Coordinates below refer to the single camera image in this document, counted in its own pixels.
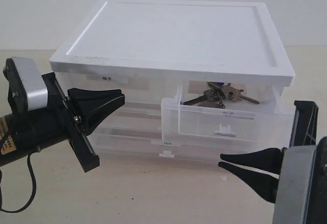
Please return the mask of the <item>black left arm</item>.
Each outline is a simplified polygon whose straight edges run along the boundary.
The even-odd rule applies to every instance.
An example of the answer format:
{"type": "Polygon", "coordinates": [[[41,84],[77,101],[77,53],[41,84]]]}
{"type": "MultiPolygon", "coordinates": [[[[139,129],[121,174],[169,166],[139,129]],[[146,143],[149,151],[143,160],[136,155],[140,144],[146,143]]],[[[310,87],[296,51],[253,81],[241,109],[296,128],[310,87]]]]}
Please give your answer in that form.
{"type": "Polygon", "coordinates": [[[85,172],[99,167],[88,136],[124,105],[120,89],[64,91],[54,72],[41,74],[30,58],[8,58],[3,74],[12,112],[1,117],[1,129],[10,131],[1,150],[2,166],[68,140],[85,172]]]}

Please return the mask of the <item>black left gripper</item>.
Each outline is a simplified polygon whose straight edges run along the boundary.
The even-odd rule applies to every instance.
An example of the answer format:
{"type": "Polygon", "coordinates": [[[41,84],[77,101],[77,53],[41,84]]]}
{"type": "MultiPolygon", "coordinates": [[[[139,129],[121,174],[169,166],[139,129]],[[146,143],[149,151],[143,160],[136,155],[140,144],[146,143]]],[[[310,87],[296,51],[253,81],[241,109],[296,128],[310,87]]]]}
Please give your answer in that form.
{"type": "Polygon", "coordinates": [[[86,134],[92,134],[103,120],[122,107],[125,104],[125,95],[120,89],[69,89],[68,96],[79,109],[83,131],[74,119],[74,110],[68,104],[68,98],[61,89],[55,74],[53,72],[43,74],[42,78],[48,90],[47,108],[58,119],[63,134],[69,141],[83,170],[89,172],[99,167],[99,156],[90,145],[86,134]]]}

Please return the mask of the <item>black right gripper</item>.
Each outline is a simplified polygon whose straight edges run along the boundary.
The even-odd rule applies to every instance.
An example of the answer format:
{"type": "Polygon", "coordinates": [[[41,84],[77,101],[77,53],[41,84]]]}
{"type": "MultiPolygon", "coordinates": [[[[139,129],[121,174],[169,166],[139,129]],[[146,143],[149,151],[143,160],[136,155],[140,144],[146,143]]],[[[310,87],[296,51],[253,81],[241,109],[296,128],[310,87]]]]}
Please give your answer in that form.
{"type": "MultiPolygon", "coordinates": [[[[319,107],[314,101],[294,101],[295,114],[289,147],[316,144],[319,107]]],[[[271,147],[246,154],[221,154],[218,166],[247,184],[263,200],[275,204],[279,179],[229,163],[260,169],[279,175],[287,148],[271,147]]]]}

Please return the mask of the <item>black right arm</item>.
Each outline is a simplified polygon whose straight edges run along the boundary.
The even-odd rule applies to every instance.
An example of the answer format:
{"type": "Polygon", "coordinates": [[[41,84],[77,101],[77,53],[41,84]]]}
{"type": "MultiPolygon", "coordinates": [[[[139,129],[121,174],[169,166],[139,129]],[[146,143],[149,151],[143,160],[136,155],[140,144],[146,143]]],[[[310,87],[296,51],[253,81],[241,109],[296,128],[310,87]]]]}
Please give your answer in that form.
{"type": "Polygon", "coordinates": [[[218,166],[274,204],[273,223],[326,223],[326,138],[316,140],[318,106],[294,106],[289,147],[221,154],[218,166]]]}

